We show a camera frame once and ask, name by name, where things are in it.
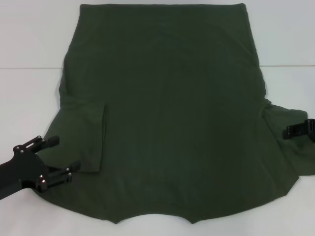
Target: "white background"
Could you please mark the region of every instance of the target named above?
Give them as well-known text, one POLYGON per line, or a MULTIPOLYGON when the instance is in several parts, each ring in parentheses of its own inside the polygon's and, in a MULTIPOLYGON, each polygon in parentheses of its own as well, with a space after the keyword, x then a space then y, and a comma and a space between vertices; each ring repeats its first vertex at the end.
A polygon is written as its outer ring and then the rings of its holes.
MULTIPOLYGON (((0 0, 0 163, 12 148, 43 135, 59 108, 64 55, 82 3, 245 3, 275 104, 315 118, 313 0, 0 0)), ((23 190, 0 201, 0 236, 314 236, 315 177, 301 177, 286 197, 194 225, 144 215, 118 225, 65 210, 23 190)))

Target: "t-shirt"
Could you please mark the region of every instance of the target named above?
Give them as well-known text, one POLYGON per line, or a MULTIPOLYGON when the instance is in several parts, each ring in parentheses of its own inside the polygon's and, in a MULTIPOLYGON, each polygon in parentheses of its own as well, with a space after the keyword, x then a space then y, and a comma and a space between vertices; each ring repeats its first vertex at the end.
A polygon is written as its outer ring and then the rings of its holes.
POLYGON ((81 5, 64 59, 60 110, 39 152, 80 160, 72 183, 40 194, 118 223, 142 214, 191 223, 284 196, 315 174, 307 113, 265 99, 249 18, 237 5, 81 5))

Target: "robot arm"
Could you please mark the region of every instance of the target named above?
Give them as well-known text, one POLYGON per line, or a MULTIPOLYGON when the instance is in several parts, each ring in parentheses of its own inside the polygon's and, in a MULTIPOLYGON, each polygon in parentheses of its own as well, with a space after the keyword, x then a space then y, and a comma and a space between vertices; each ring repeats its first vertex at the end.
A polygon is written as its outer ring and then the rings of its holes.
POLYGON ((307 119, 304 123, 294 124, 286 127, 283 131, 283 139, 307 135, 315 143, 315 119, 307 119))
POLYGON ((46 166, 36 153, 59 144, 59 137, 48 140, 41 136, 13 148, 13 158, 0 165, 0 200, 24 188, 45 192, 59 184, 71 182, 80 162, 63 169, 46 166))

